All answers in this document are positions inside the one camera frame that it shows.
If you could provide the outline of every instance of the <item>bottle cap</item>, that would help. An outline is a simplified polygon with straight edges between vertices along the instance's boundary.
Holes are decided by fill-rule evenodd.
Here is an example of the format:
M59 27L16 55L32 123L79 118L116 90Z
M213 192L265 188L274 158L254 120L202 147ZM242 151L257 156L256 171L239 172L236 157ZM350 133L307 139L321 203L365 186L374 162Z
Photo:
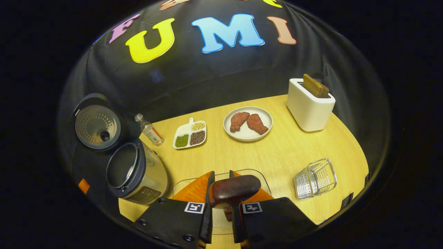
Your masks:
M139 113L139 114L137 114L137 115L135 116L135 120L136 120L137 122L140 121L142 118L143 118L143 115L142 115L141 113Z

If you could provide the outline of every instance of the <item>yellow letter u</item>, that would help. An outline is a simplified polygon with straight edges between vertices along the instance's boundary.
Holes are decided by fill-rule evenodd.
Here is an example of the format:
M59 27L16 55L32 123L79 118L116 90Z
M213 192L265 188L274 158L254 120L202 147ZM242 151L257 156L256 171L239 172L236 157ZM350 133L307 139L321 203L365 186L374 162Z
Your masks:
M129 53L136 63L149 62L166 53L171 48L172 44L174 44L174 32L171 27L173 21L174 18L169 18L152 27L152 29L159 30L161 38L160 44L152 49L147 49L144 43L144 35L147 31L142 31L126 41L125 45L129 47Z

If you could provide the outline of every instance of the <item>sectioned tray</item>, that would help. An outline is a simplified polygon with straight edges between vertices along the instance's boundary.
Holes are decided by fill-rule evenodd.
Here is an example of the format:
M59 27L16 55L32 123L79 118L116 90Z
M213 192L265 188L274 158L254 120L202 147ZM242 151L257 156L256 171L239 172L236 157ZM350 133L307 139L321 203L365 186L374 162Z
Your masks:
M192 130L192 126L193 126L194 124L198 124L198 123L204 123L204 124L205 124L205 127L204 127L203 129L199 129L199 130L193 131L193 130ZM192 136L192 134L193 134L193 133L197 133L197 132L201 132L201 131L204 131L204 132L205 132L205 138L203 139L203 141L200 142L200 143L198 143L198 144L191 145L191 144L190 144L190 141L191 141L191 136ZM189 135L187 145L186 145L186 146L183 146L183 147L177 147L177 146L175 145L175 141L177 140L177 137L179 137L179 136L184 136L184 135ZM182 125L182 126L178 127L177 131L175 132L174 141L173 141L173 143L172 143L172 146L173 146L174 148L176 148L176 149L179 150L179 149L184 149L184 148L189 148L189 147L193 147L193 146L201 145L201 144L203 144L203 143L206 141L206 136L207 136L207 132L206 132L206 122L205 122L205 121L196 121L196 122L194 122L194 119L193 119L193 118L190 118L188 124L185 124L185 125Z

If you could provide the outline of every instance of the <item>white divided dish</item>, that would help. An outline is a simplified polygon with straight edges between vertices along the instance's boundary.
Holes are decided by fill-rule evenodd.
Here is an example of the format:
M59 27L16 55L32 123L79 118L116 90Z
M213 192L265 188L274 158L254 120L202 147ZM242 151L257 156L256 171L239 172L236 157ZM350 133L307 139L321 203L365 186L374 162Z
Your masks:
M192 126L194 124L198 124L198 123L203 123L205 125L205 127L203 129L199 129L199 130L193 131L192 130ZM197 133L197 132L201 132L201 131L205 132L205 138L203 139L203 141L201 143L198 143L198 144L190 145L192 134L193 133ZM183 147L176 147L175 146L175 141L177 140L177 137L184 136L184 135L189 135L187 145L183 146ZM184 149L184 148L189 148L189 147L201 145L201 144L203 144L206 141L206 136L207 136L206 122L205 121L196 121L196 122L194 122L194 119L190 118L188 124L185 124L185 125L182 125L182 126L178 127L177 131L175 132L174 141L172 143L172 146L179 150L179 149Z
M268 131L265 132L263 135L260 135L258 132L251 130L248 127L248 124L246 122L244 122L244 124L242 124L240 126L240 131L231 132L230 131L231 118L232 118L232 116L234 116L234 114L241 113L241 112L247 112L251 115L258 114L260 116L260 119L261 119L261 122L263 123L263 125L268 128ZM225 117L225 120L223 122L223 127L225 128L226 133L228 133L228 135L233 137L234 139L237 139L239 141L255 141L255 140L258 140L258 139L266 136L266 134L269 133L269 131L272 128L272 116L267 111L263 110L262 108L253 107L253 106L241 107L241 108L233 110Z

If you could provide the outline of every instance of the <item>soybean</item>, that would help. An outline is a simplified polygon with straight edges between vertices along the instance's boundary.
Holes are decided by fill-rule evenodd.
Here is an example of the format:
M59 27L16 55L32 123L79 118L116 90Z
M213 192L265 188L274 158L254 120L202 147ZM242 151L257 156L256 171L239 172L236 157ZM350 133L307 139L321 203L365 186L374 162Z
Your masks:
M185 147L186 145L188 145L188 138L189 138L188 134L184 136L178 136L177 139L175 140L175 146L178 148Z
M200 130L200 129L203 129L204 127L205 127L205 123L195 123L192 126L192 131Z

